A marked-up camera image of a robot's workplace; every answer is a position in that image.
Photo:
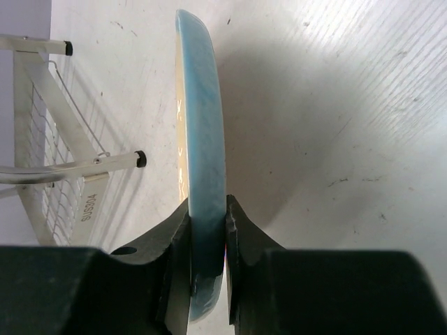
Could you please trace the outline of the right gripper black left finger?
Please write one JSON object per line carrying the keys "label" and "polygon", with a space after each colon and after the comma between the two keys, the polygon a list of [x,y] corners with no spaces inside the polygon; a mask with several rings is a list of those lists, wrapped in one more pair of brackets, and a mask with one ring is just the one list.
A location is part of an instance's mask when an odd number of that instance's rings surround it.
{"label": "right gripper black left finger", "polygon": [[1,248],[2,334],[185,334],[191,222],[183,202],[145,234],[91,247]]}

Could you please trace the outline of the cream and blue round plate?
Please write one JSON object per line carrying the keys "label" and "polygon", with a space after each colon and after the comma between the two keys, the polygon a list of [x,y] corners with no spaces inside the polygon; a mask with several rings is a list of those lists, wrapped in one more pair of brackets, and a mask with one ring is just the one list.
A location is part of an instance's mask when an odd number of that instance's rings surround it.
{"label": "cream and blue round plate", "polygon": [[191,303],[198,322],[217,304],[225,251],[226,157],[214,48],[205,24],[179,9],[175,17],[178,192],[191,219]]}

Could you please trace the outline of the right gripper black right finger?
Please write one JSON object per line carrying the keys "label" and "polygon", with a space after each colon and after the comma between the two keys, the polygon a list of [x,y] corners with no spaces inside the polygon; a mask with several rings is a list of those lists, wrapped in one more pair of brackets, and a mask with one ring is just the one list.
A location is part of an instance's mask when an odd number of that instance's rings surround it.
{"label": "right gripper black right finger", "polygon": [[445,334],[446,313],[404,251],[287,249],[227,198],[229,323],[236,334]]}

